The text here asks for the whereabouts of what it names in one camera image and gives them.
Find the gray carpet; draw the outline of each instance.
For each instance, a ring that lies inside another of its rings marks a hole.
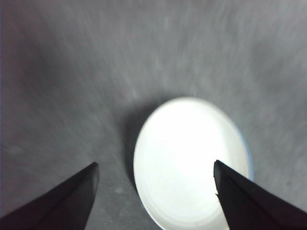
[[[3,0],[1,214],[87,164],[87,229],[159,229],[131,177],[147,115],[179,96],[237,124],[255,182],[307,211],[307,2]]]

